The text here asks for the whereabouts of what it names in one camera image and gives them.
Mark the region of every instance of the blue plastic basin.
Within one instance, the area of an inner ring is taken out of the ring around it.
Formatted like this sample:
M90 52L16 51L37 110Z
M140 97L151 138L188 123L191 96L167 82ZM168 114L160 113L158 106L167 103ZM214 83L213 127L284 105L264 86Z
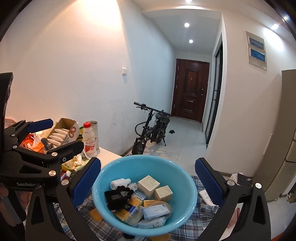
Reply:
M110 190L113 180L130 178L132 183L138 183L147 175L160 182L160 186L170 187L173 197L169 204L173 213L163 227L139 229L123 223L108 210L104 192ZM92 187L92 195L98 212L108 224L126 234L145 237L166 234L183 225L197 202L196 186L183 168L169 160L148 155L126 156L104 166Z

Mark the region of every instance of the drink label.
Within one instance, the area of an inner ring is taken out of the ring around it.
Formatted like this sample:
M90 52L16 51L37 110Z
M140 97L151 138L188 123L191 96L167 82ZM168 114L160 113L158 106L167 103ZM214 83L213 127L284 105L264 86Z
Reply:
M84 146L85 146L86 153L88 153L88 152L93 153L96 150L95 138L91 138L91 139L88 139L87 141L85 141Z

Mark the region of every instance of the blue gripper pad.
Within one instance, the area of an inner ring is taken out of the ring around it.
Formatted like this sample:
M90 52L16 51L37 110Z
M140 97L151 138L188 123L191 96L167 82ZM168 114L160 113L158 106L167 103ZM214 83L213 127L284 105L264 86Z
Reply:
M200 159L195 161L195 172L209 194L213 204L222 207L224 204L223 191Z
M78 181L77 185L72 192L72 203L74 207L83 204L89 190L93 186L96 178L101 172L101 161L95 158L93 163L89 166L82 178Z
M43 131L46 129L50 129L53 125L54 122L52 119L35 121L33 123L30 123L30 125L27 127L27 132L35 133L38 131Z

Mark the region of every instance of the recessed light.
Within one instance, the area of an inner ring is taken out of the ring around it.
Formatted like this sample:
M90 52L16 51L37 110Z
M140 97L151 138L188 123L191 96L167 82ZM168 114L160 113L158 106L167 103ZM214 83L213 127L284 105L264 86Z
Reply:
M276 29L278 29L278 28L279 28L279 25L278 25L278 24L274 24L274 25L271 27L272 30L276 30Z

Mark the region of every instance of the checkered shirt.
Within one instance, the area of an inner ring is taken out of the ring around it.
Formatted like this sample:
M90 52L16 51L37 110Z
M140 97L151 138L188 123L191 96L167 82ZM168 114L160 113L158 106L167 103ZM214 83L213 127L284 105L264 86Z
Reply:
M210 206L204 203L199 192L204 189L200 179L197 176L192 176L192 179L196 185L198 197L197 204L193 211L191 217L183 224L181 227L170 232L170 241L196 241L201 235L203 230L210 223L216 212L218 211L218 206ZM57 216L61 222L61 225L65 231L65 234L75 240L73 233L71 232L67 222L63 216L59 204L54 205ZM104 220L96 221L91 215L90 211L95 208L92 195L89 194L82 205L78 206L78 211L80 212L84 221L89 225L92 231L101 241L114 241L122 237L122 234L118 232L114 227L110 226Z

